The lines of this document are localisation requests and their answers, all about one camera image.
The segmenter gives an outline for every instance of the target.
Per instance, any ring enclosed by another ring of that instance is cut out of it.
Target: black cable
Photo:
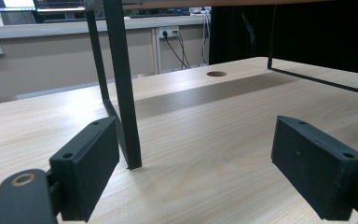
[[[180,67],[180,70],[183,70],[183,66],[185,65],[184,62],[185,62],[185,49],[183,47],[183,43],[181,42],[181,39],[178,35],[177,32],[175,32],[176,36],[178,37],[178,41],[179,41],[179,44],[180,44],[180,47],[182,47],[182,66]]]
[[[165,41],[167,41],[168,46],[170,46],[172,52],[175,54],[175,56],[179,60],[179,62],[181,62],[185,66],[185,68],[188,69],[188,67],[185,65],[185,63],[182,60],[180,60],[179,56],[176,54],[175,50],[172,48],[172,46],[171,46],[170,42],[168,41],[167,37],[165,37]]]
[[[210,37],[210,24],[209,24],[209,18],[208,16],[205,14],[204,15],[204,27],[203,27],[203,44],[202,44],[202,61],[206,64],[206,65],[209,65],[206,61],[205,61],[205,43],[206,43],[206,39]]]
[[[190,63],[188,62],[188,59],[187,59],[187,56],[186,56],[186,53],[185,53],[185,44],[184,44],[184,42],[183,42],[182,35],[179,33],[179,31],[176,32],[176,35],[177,35],[177,37],[178,37],[178,39],[179,39],[179,43],[180,43],[180,45],[181,45],[181,47],[182,47],[182,53],[183,53],[183,56],[185,56],[187,65],[188,65],[189,68],[191,68],[191,65],[190,65]]]

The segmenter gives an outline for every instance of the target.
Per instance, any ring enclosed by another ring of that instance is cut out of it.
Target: wall
[[[127,30],[131,74],[155,75],[180,67],[168,45],[156,38],[158,28]],[[202,25],[180,27],[191,65],[201,63]],[[108,79],[113,79],[107,33],[100,33],[103,61]],[[170,39],[178,55],[177,40]],[[49,35],[0,39],[0,103],[19,95],[56,90],[98,81],[88,34]],[[208,55],[208,42],[205,55]]]

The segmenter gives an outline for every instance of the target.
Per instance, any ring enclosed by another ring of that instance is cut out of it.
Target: black metal leg
[[[286,75],[289,75],[289,76],[300,77],[300,78],[304,78],[304,79],[307,79],[307,80],[323,83],[325,85],[334,86],[334,87],[341,88],[341,89],[344,89],[344,90],[347,90],[347,91],[356,91],[356,92],[358,92],[358,88],[345,86],[345,85],[341,85],[341,84],[338,84],[338,83],[335,83],[335,82],[330,82],[330,81],[322,80],[322,79],[315,78],[315,77],[307,77],[307,76],[300,75],[300,74],[297,74],[297,73],[292,73],[292,72],[284,71],[284,70],[281,70],[281,69],[273,68],[272,67],[272,59],[273,59],[272,57],[273,57],[273,51],[274,51],[274,34],[276,32],[276,27],[275,27],[275,21],[277,20],[276,14],[277,14],[277,6],[275,6],[275,10],[274,10],[274,19],[273,19],[272,30],[271,30],[271,39],[270,39],[270,42],[269,42],[269,53],[268,53],[267,69],[269,69],[271,71],[274,71],[274,72],[279,72],[279,73],[282,73],[282,74],[286,74]]]
[[[118,106],[127,148],[127,163],[130,169],[134,169],[142,166],[142,159],[122,1],[103,0],[103,7],[115,71]]]
[[[94,61],[95,61],[95,65],[97,68],[98,82],[100,84],[101,96],[103,98],[103,105],[106,109],[106,112],[108,113],[108,115],[110,117],[117,118],[116,124],[117,124],[118,142],[120,143],[120,146],[123,151],[123,155],[127,161],[127,164],[129,165],[129,168],[130,169],[138,168],[138,167],[142,166],[138,131],[136,129],[137,140],[135,141],[138,143],[138,150],[133,150],[128,147],[128,145],[129,145],[128,143],[126,144],[126,141],[125,141],[126,138],[124,135],[123,125],[121,124],[120,120],[118,119],[117,112],[113,108],[112,102],[110,101],[110,98],[109,98],[109,90],[107,89],[106,75],[105,75],[104,67],[103,67],[103,55],[101,52],[100,39],[98,36],[98,29],[97,29],[97,23],[95,20],[94,11],[87,11],[86,16],[87,16],[87,22],[88,22],[88,26],[89,26],[89,38],[91,41],[92,52],[94,54]],[[121,108],[120,98],[118,100],[118,104]]]

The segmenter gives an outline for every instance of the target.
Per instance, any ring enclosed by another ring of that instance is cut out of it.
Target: table surface
[[[358,84],[358,74],[274,66]],[[129,171],[121,157],[89,223],[321,223],[271,163],[276,118],[303,119],[358,150],[358,93],[266,67],[254,58],[134,79],[144,166]],[[49,157],[105,116],[98,87],[0,104],[0,182],[46,171]]]

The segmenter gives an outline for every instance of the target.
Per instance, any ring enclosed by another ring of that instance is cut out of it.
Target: light wood grain
[[[358,74],[274,63],[358,84]],[[303,119],[358,150],[358,93],[266,66],[255,58],[134,79],[144,167],[129,171],[121,157],[89,223],[323,223],[271,163],[276,117]],[[0,182],[47,170],[50,156],[106,116],[99,97],[87,88],[1,104]]]

